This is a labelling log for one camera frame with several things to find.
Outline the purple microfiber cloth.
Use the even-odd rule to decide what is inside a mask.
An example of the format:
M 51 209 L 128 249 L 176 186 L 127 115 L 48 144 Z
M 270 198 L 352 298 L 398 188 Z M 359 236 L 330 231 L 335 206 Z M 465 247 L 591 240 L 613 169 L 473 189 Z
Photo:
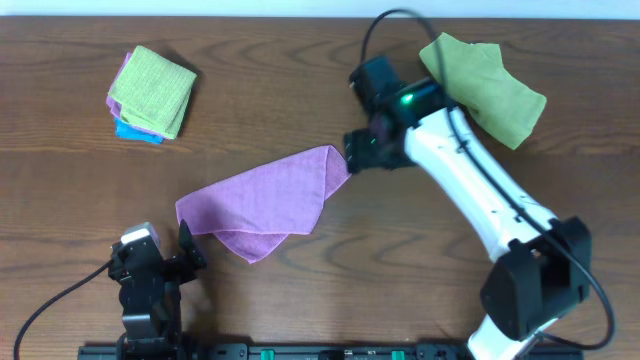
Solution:
M 194 235 L 212 234 L 256 263 L 290 235 L 309 235 L 350 177 L 332 145 L 318 146 L 194 191 L 175 204 Z

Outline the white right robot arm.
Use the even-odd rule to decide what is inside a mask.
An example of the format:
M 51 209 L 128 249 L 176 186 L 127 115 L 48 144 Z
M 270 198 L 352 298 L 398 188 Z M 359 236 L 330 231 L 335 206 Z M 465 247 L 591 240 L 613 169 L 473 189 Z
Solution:
M 368 117 L 344 137 L 348 169 L 419 167 L 458 207 L 493 266 L 481 288 L 486 316 L 467 348 L 475 359 L 516 359 L 547 328 L 587 299 L 591 234 L 577 217 L 560 220 L 527 194 L 482 146 L 464 113 L 430 79 L 352 74 Z

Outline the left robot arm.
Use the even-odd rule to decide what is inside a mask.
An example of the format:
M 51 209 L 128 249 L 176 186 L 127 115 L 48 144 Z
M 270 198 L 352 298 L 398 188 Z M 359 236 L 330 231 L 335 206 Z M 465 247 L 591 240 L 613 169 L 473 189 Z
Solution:
M 112 246 L 108 276 L 120 285 L 124 339 L 118 359 L 187 359 L 182 332 L 180 286 L 197 278 L 207 262 L 186 221 L 179 224 L 181 252 L 169 259 L 160 252 L 153 226 L 131 227 Z

